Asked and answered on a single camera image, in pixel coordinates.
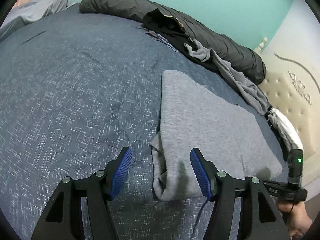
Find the mattress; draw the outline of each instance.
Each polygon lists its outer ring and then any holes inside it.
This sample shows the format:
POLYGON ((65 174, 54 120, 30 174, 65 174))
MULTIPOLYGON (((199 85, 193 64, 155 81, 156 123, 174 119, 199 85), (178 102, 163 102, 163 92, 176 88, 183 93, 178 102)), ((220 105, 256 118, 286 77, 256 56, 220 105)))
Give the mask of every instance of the mattress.
MULTIPOLYGON (((123 146, 129 176, 111 213, 120 239, 202 239, 213 203, 204 197, 158 201, 149 143, 159 130, 161 74, 186 73, 252 113, 286 167, 263 116, 216 73, 144 33, 140 23, 81 14, 78 5, 27 25, 0 43, 0 208, 21 239, 64 176, 103 169, 123 146)), ((285 180, 287 169, 278 180, 285 180)), ((86 239, 92 239, 83 199, 86 239)), ((236 200, 230 239, 236 239, 236 200)))

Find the gray fabric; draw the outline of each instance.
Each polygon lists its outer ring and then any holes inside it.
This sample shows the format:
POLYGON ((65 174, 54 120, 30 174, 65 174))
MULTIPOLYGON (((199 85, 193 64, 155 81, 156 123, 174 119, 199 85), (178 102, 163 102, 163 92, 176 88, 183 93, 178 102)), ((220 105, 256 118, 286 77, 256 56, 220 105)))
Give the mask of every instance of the gray fabric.
MULTIPOLYGON (((21 239, 31 238, 64 176, 90 176, 123 146, 133 153, 129 176, 109 203, 119 239, 203 238, 213 203, 197 219, 204 197, 161 202, 153 192, 149 143, 159 131, 164 70, 182 71, 252 113, 282 161, 266 120, 219 75, 155 41, 140 26, 115 16, 81 14, 74 5, 0 43, 0 208, 21 239)), ((85 234, 92 239, 82 203, 85 234)), ((239 213, 237 200, 231 240, 239 213)))
POLYGON ((13 8, 0 27, 0 42, 23 26, 65 9, 67 1, 31 0, 13 8))
POLYGON ((265 94, 251 80, 246 78, 242 72, 234 70, 230 62, 221 59, 213 49, 207 49, 199 41, 193 39, 197 50, 193 51, 192 47, 184 44, 190 56, 198 58, 201 62, 212 60, 217 66, 221 76, 236 91, 240 92, 244 100, 252 106, 260 115, 264 115, 270 104, 265 94))
POLYGON ((164 15, 173 16, 183 24, 186 34, 195 38, 206 48, 213 48, 220 58, 242 71, 252 82, 260 84, 266 76, 266 67, 258 54, 235 43, 226 35, 210 30, 191 16, 148 0, 82 0, 82 13, 103 13, 142 22, 146 13, 159 8, 164 15))
POLYGON ((159 33, 155 33, 154 31, 151 30, 145 30, 144 31, 146 34, 150 35, 151 37, 153 37, 156 41, 160 41, 162 43, 164 43, 165 45, 167 45, 170 49, 174 50, 175 52, 179 52, 174 46, 172 46, 168 40, 163 37, 161 34, 159 33))
POLYGON ((160 135, 151 145, 153 187, 163 201, 202 195, 190 163, 194 147, 233 178, 271 179, 282 172, 252 114, 180 71, 162 74, 160 135))

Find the headboard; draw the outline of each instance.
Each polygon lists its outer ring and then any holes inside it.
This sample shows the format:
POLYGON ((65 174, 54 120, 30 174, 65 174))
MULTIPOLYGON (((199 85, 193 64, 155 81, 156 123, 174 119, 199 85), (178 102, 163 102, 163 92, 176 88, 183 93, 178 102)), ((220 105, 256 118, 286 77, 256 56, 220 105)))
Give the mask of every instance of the headboard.
POLYGON ((268 39, 254 50, 266 65, 259 85, 272 106, 293 124, 304 148, 303 184, 320 176, 320 74, 306 60, 261 54, 268 39))

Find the silver screw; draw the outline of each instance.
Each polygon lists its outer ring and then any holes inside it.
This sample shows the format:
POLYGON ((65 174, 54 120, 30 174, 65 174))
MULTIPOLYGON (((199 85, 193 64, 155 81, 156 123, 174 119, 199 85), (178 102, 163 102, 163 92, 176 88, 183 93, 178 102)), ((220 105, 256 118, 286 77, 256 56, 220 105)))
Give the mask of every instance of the silver screw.
POLYGON ((217 173, 217 175, 219 176, 219 177, 225 177, 227 174, 224 172, 224 171, 218 171, 218 173, 217 173))
POLYGON ((70 180, 71 180, 70 177, 64 177, 64 178, 62 179, 62 182, 63 182, 63 183, 68 183, 70 180))
POLYGON ((102 177, 104 175, 104 171, 97 171, 96 176, 97 177, 102 177))
POLYGON ((255 184, 258 184, 260 182, 260 180, 257 177, 252 177, 251 180, 255 184))

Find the white garment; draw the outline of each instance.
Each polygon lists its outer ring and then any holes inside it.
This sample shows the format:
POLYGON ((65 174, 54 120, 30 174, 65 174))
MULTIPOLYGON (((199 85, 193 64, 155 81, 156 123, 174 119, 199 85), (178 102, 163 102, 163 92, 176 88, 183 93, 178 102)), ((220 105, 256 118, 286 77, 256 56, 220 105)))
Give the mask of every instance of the white garment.
POLYGON ((282 114, 278 109, 272 108, 268 119, 270 120, 274 128, 279 131, 280 136, 283 138, 288 151, 290 151, 291 149, 303 150, 303 145, 299 135, 297 134, 292 123, 284 114, 282 114))

